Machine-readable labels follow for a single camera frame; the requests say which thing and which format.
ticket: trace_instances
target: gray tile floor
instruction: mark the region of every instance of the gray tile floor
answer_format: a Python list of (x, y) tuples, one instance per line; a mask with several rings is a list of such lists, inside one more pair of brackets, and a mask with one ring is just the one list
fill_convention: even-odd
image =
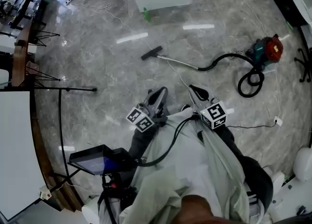
[[(150, 12), (147, 22), (134, 0), (65, 0), (49, 4), (44, 21), (46, 31), (60, 37), (46, 40), (39, 47), (36, 61), (40, 69), (65, 78), (64, 86), (97, 86), (98, 92), (64, 92), (62, 97), (63, 135), (66, 146), (75, 151), (106, 144), (128, 149), (133, 131), (126, 114), (141, 102), (148, 89), (166, 86), (171, 113), (190, 104), (187, 88), (163, 60), (140, 57), (161, 45), (163, 54), (198, 66), (209, 65), (216, 57), (229, 52), (244, 52), (258, 38), (279, 34), (284, 45), (282, 59), (268, 67), (261, 92), (254, 98), (242, 98), (238, 80), (250, 70), (241, 60), (223, 60), (213, 70), (196, 72), (173, 64), (187, 84), (210, 86), (228, 109), (228, 125), (271, 125), (275, 116), (281, 127), (251, 130), (232, 129), (238, 147), (245, 155), (274, 171), (291, 174), (298, 149), (307, 146), (311, 130), (311, 88), (299, 83), (302, 68), (293, 60), (302, 46), (300, 36), (292, 32), (273, 0), (194, 0), (192, 5), (164, 8)], [(113, 18), (107, 9), (128, 24), (131, 30)], [(184, 25), (213, 24), (214, 28), (184, 30)], [(121, 38), (147, 33), (142, 40), (117, 44)], [(64, 173), (59, 149), (58, 92), (36, 94), (39, 123), (55, 171)], [(80, 172), (73, 179), (90, 191), (101, 192), (101, 180)], [(90, 193), (78, 189), (85, 199)]]

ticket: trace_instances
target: whiteboard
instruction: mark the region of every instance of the whiteboard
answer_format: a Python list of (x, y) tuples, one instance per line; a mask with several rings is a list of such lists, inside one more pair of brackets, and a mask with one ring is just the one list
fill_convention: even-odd
[(0, 212), (11, 219), (45, 185), (33, 142), (29, 92), (0, 92)]

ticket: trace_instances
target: foot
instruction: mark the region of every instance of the foot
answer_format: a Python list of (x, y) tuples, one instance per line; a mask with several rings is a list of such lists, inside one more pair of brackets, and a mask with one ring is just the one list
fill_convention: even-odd
[(191, 107), (191, 106), (190, 106), (190, 105), (187, 105), (187, 104), (184, 105), (184, 106), (182, 106), (181, 112), (184, 111), (185, 109), (189, 108), (189, 107)]

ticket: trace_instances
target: red vacuum cleaner lid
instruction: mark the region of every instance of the red vacuum cleaner lid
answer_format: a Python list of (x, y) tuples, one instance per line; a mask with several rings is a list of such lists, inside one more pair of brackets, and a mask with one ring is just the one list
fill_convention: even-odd
[(283, 54), (283, 44), (276, 37), (272, 37), (265, 45), (265, 54), (271, 62), (278, 62)]

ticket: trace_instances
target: floor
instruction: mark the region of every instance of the floor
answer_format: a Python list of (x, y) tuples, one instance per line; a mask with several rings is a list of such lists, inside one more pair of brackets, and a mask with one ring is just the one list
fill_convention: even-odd
[[(296, 152), (309, 143), (311, 86), (299, 83), (303, 69), (293, 60), (300, 57), (300, 35), (289, 29), (273, 0), (194, 0), (188, 6), (151, 11), (151, 22), (144, 19), (134, 0), (73, 0), (69, 6), (65, 1), (54, 0), (48, 6), (43, 20), (47, 22), (45, 29), (60, 37), (45, 40), (47, 47), (39, 47), (36, 61), (42, 71), (63, 79), (53, 85), (98, 88), (97, 93), (62, 95), (67, 159), (73, 151), (100, 144), (128, 149), (133, 130), (125, 116), (144, 100), (150, 88), (169, 89), (167, 103), (171, 113), (191, 103), (187, 88), (166, 62), (140, 59), (149, 51), (145, 42), (152, 48), (161, 45), (162, 54), (171, 58), (207, 66), (221, 54), (243, 53), (256, 39), (278, 34), (284, 45), (282, 59), (267, 68), (261, 92), (250, 99), (237, 92), (238, 80), (250, 70), (246, 62), (223, 60), (208, 73), (172, 65), (187, 84), (208, 85), (227, 109), (234, 109), (227, 125), (272, 125), (274, 117), (279, 116), (282, 126), (231, 130), (245, 155), (262, 166), (270, 165), (274, 171), (292, 173)], [(105, 9), (95, 8), (104, 8), (108, 3), (111, 5), (107, 11), (131, 30)], [(214, 28), (182, 27), (192, 24), (210, 24)], [(144, 33), (148, 36), (121, 42), (122, 38)], [(40, 90), (36, 101), (53, 167), (65, 173), (59, 147), (58, 92)], [(77, 174), (73, 182), (95, 193), (102, 191), (101, 180), (84, 172)], [(83, 189), (78, 191), (83, 199), (90, 195)]]

